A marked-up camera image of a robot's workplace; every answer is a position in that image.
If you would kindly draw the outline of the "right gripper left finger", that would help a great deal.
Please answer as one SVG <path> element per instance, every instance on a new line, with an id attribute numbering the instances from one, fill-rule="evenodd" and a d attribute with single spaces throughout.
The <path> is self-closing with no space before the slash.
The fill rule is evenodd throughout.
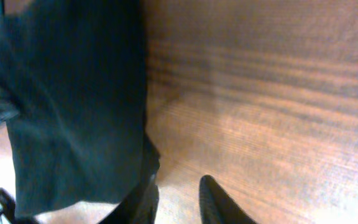
<path id="1" fill-rule="evenodd" d="M 160 154 L 150 138 L 144 136 L 142 168 L 139 184 L 100 224 L 153 223 L 159 192 L 155 176 L 160 168 Z"/>

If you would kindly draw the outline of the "black t-shirt with logo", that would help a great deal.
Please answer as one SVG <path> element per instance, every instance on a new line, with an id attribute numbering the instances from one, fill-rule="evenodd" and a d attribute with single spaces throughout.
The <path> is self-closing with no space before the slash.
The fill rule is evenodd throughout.
<path id="1" fill-rule="evenodd" d="M 0 23 L 0 89 L 19 218 L 119 203 L 159 168 L 145 132 L 146 47 L 136 0 L 34 1 Z"/>

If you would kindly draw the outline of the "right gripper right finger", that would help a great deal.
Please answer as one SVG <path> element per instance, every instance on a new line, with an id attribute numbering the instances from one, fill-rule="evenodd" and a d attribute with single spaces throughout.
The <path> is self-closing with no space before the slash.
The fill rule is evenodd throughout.
<path id="1" fill-rule="evenodd" d="M 257 224 L 211 175 L 200 179 L 199 206 L 202 224 Z"/>

